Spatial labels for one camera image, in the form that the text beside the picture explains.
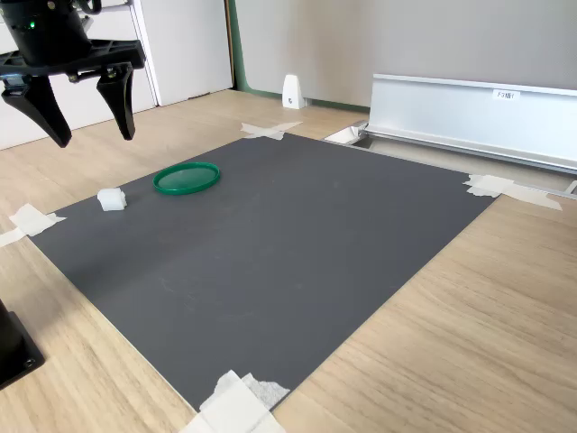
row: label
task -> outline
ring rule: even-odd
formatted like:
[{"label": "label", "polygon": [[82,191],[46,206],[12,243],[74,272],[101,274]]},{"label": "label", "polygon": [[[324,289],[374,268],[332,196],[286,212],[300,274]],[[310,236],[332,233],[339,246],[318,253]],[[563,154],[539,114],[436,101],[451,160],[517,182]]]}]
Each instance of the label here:
[{"label": "label", "polygon": [[516,92],[513,90],[493,90],[493,99],[498,99],[499,101],[518,101],[521,98],[521,92]]}]

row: white tape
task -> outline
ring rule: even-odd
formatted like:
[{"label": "white tape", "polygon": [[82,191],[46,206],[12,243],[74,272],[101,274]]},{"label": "white tape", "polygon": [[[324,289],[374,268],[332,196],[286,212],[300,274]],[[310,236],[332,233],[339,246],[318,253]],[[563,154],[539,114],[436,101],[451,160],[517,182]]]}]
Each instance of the white tape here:
[{"label": "white tape", "polygon": [[44,215],[30,203],[26,203],[9,218],[16,225],[16,228],[0,235],[0,247],[19,241],[26,235],[36,236],[66,219],[62,216],[56,216],[56,214]]},{"label": "white tape", "polygon": [[476,174],[470,174],[469,178],[470,179],[463,184],[469,185],[470,188],[467,189],[467,192],[475,196],[498,197],[500,194],[505,194],[511,198],[533,203],[534,205],[563,210],[561,205],[550,199],[545,191],[522,187],[511,179],[503,179],[490,175],[479,176]]},{"label": "white tape", "polygon": [[126,196],[120,188],[100,189],[96,195],[102,210],[124,210],[126,207]]},{"label": "white tape", "polygon": [[244,138],[269,137],[274,140],[282,140],[285,131],[297,126],[298,124],[302,124],[302,122],[293,122],[292,124],[277,124],[271,128],[260,128],[259,126],[254,126],[252,124],[243,124],[241,131],[250,134]]},{"label": "white tape", "polygon": [[289,391],[274,382],[258,382],[251,374],[241,380],[230,371],[218,380],[213,395],[200,405],[200,412],[181,433],[285,433],[266,404],[246,383],[261,392],[263,389],[268,392],[274,389],[275,395],[282,394],[279,399]]},{"label": "white tape", "polygon": [[283,388],[276,382],[259,382],[252,373],[243,377],[243,383],[264,404],[267,410],[271,410],[290,390]]},{"label": "white tape", "polygon": [[2,233],[0,235],[0,247],[19,241],[25,236],[26,235],[24,234],[24,232],[19,228],[15,228],[14,230],[11,230],[9,232]]},{"label": "white tape", "polygon": [[10,221],[28,236],[36,236],[56,224],[56,221],[44,215],[30,203],[26,203],[18,209],[18,212],[10,216]]}]

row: wooden floor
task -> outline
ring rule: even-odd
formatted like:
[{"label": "wooden floor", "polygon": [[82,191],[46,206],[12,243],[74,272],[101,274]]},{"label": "wooden floor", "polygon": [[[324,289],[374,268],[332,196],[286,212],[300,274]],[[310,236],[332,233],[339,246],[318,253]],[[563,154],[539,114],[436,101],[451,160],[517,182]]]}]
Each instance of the wooden floor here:
[{"label": "wooden floor", "polygon": [[[225,91],[0,152],[0,228],[244,136],[366,115]],[[288,433],[577,431],[577,202],[499,198],[274,412]],[[0,431],[178,432],[190,408],[28,239],[0,248],[0,298],[47,357],[0,392]]]}]

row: white cabinet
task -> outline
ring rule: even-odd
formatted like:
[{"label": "white cabinet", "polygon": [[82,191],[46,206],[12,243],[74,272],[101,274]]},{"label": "white cabinet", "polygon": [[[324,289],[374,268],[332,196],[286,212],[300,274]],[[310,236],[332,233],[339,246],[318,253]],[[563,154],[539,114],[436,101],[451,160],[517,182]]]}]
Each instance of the white cabinet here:
[{"label": "white cabinet", "polygon": [[224,0],[134,0],[161,106],[233,86]]},{"label": "white cabinet", "polygon": [[[128,6],[104,9],[94,17],[88,37],[91,39],[134,40],[137,39],[133,18]],[[0,52],[17,50],[5,24],[0,23]],[[113,118],[105,100],[96,90],[98,78],[87,79],[78,84],[69,83],[65,75],[50,77],[54,96],[70,129],[97,124]],[[4,85],[0,83],[0,92]],[[134,72],[133,111],[154,107],[151,86],[145,69]],[[28,117],[0,101],[0,149],[27,143],[46,137],[47,134]]]}]

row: green trim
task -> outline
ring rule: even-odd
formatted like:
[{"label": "green trim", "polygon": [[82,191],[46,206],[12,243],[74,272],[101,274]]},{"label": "green trim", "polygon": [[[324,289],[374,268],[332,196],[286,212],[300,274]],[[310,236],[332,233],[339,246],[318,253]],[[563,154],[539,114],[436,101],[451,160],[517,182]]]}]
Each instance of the green trim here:
[{"label": "green trim", "polygon": [[[233,64],[234,64],[234,80],[235,88],[242,92],[260,95],[262,97],[275,97],[280,99],[281,95],[278,93],[263,92],[255,90],[249,86],[246,81],[246,72],[244,70],[243,60],[243,46],[241,45],[241,33],[238,28],[238,15],[236,13],[236,0],[228,0],[228,8],[231,19],[231,37],[233,40]],[[313,106],[326,106],[329,108],[337,108],[340,110],[358,111],[361,113],[369,113],[371,110],[367,106],[352,106],[349,104],[340,104],[337,102],[321,101],[313,99]]]}]

